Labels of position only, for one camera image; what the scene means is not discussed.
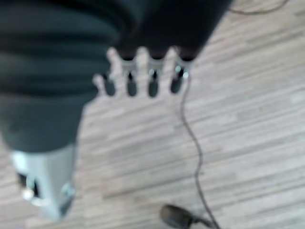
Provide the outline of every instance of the power cord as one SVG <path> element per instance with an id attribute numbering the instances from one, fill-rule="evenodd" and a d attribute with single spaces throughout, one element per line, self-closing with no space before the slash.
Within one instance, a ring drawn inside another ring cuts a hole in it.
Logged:
<path id="1" fill-rule="evenodd" d="M 202 148 L 199 144 L 199 141 L 198 141 L 195 133 L 192 131 L 192 129 L 191 129 L 189 123 L 187 122 L 186 117 L 185 117 L 185 101 L 186 101 L 186 98 L 187 98 L 187 96 L 189 94 L 189 91 L 190 91 L 190 88 L 191 88 L 191 82 L 192 82 L 192 77 L 189 74 L 189 76 L 187 78 L 186 89 L 183 93 L 181 104 L 180 104 L 180 117 L 181 117 L 181 120 L 182 120 L 182 124 L 184 125 L 188 134 L 192 138 L 192 140 L 193 140 L 193 142 L 196 146 L 197 152 L 198 152 L 198 165 L 197 165 L 197 168 L 196 168 L 195 174 L 194 174 L 194 179 L 195 179 L 195 184 L 196 184 L 198 195 L 200 197 L 200 200 L 201 200 L 206 212 L 208 213 L 209 217 L 211 218 L 213 224 L 215 225 L 215 228 L 216 229 L 221 229 L 217 220 L 216 220 L 216 218 L 215 218 L 215 216 L 214 216 L 214 214 L 213 214 L 213 212 L 211 211 L 209 205 L 207 204 L 207 202 L 205 200 L 204 191 L 202 190 L 202 187 L 200 185 L 199 174 L 200 174 L 200 171 L 201 171 L 201 168 L 202 168 L 202 165 L 203 165 L 203 150 L 202 150 Z"/>
<path id="2" fill-rule="evenodd" d="M 263 14 L 272 13 L 272 12 L 275 12 L 275 11 L 281 9 L 282 7 L 284 7 L 288 3 L 288 1 L 289 0 L 283 0 L 283 2 L 281 4 L 279 4 L 278 6 L 272 8 L 272 9 L 269 9 L 269 10 L 247 12 L 247 11 L 229 9 L 229 11 L 231 13 L 241 14 L 241 15 L 246 15 L 246 16 L 263 15 Z M 198 141 L 195 133 L 191 129 L 191 127 L 190 127 L 190 125 L 187 122 L 187 119 L 185 117 L 185 101 L 186 101 L 186 98 L 187 98 L 188 93 L 189 93 L 190 88 L 191 88 L 191 82 L 192 82 L 192 78 L 191 78 L 191 75 L 189 74 L 189 77 L 187 79 L 187 86 L 186 86 L 186 89 L 183 93 L 183 97 L 182 97 L 182 100 L 181 100 L 181 103 L 180 103 L 180 117 L 181 117 L 182 124 L 184 125 L 188 134 L 192 138 L 192 140 L 193 140 L 193 142 L 196 146 L 197 152 L 198 152 L 198 165 L 197 165 L 197 168 L 196 168 L 195 173 L 194 173 L 194 179 L 195 179 L 195 184 L 196 184 L 198 195 L 199 195 L 200 200 L 203 204 L 203 207 L 205 208 L 206 212 L 208 213 L 209 217 L 212 220 L 212 223 L 214 224 L 214 228 L 215 229 L 221 229 L 221 227 L 219 226 L 219 223 L 217 222 L 213 212 L 211 211 L 211 209 L 210 209 L 210 207 L 209 207 L 209 205 L 208 205 L 208 203 L 207 203 L 207 201 L 204 197 L 204 191 L 201 187 L 200 180 L 199 180 L 199 174 L 200 174 L 201 168 L 203 166 L 203 150 L 202 150 L 202 148 L 199 144 L 199 141 Z"/>
<path id="3" fill-rule="evenodd" d="M 289 0 L 283 0 L 279 5 L 277 5 L 274 8 L 268 9 L 268 10 L 258 10 L 258 11 L 243 11 L 243 10 L 235 10 L 235 9 L 229 9 L 229 11 L 231 13 L 235 13 L 235 14 L 241 14 L 241 15 L 245 15 L 245 16 L 253 16 L 253 15 L 262 15 L 262 14 L 269 14 L 275 11 L 280 10 L 281 8 L 283 8 Z"/>

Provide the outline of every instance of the gray metal part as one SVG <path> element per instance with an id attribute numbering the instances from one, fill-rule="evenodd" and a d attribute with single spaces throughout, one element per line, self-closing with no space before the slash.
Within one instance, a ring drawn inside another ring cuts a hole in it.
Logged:
<path id="1" fill-rule="evenodd" d="M 71 206 L 74 198 L 73 171 L 75 164 L 75 145 L 41 153 L 13 151 L 11 159 L 17 173 L 30 176 L 37 181 L 38 199 L 30 200 L 37 205 L 38 200 L 47 203 L 38 206 L 43 214 L 53 220 L 62 219 Z"/>

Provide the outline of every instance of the wooden floor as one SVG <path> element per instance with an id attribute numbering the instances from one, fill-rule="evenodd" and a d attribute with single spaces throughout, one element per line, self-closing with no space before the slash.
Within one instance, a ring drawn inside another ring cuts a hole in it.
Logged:
<path id="1" fill-rule="evenodd" d="M 126 96 L 114 50 L 109 55 L 118 93 L 101 92 L 86 108 L 70 214 L 52 223 L 22 201 L 2 150 L 1 229 L 165 229 L 158 212 L 168 202 L 204 213 L 193 181 L 197 152 L 179 119 L 181 95 L 168 90 L 174 52 L 155 99 L 146 92 L 145 50 L 135 99 Z M 223 229 L 304 229 L 304 0 L 264 16 L 228 13 L 192 76 L 186 114 L 205 150 L 201 182 Z"/>

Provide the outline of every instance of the dark gray robotic arm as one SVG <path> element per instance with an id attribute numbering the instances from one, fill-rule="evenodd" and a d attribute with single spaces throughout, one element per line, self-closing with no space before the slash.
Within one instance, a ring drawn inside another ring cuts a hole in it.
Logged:
<path id="1" fill-rule="evenodd" d="M 177 45 L 184 49 L 181 57 L 192 53 L 193 59 L 230 3 L 2 1 L 0 130 L 23 197 L 54 220 L 69 209 L 75 193 L 78 126 L 85 104 L 98 92 L 92 76 L 110 69 L 109 47 L 124 52 L 138 46 L 166 49 Z M 204 15 L 190 12 L 194 9 Z M 183 19 L 184 13 L 189 19 Z"/>

